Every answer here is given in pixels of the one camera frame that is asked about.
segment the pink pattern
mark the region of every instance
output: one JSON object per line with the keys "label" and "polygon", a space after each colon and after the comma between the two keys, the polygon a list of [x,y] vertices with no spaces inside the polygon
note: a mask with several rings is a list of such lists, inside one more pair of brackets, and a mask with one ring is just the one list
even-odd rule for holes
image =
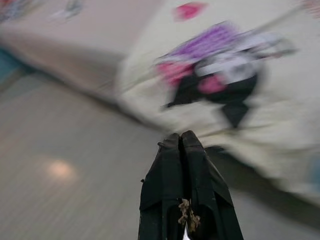
{"label": "pink pattern", "polygon": [[224,77],[218,74],[201,80],[198,90],[203,94],[213,94],[223,91],[226,85],[223,83]]}
{"label": "pink pattern", "polygon": [[176,19],[179,21],[192,19],[198,16],[207,5],[207,3],[202,2],[189,2],[184,5],[178,6],[174,10]]}
{"label": "pink pattern", "polygon": [[181,78],[192,73],[192,64],[181,62],[166,62],[156,66],[163,79],[171,86],[179,85]]}

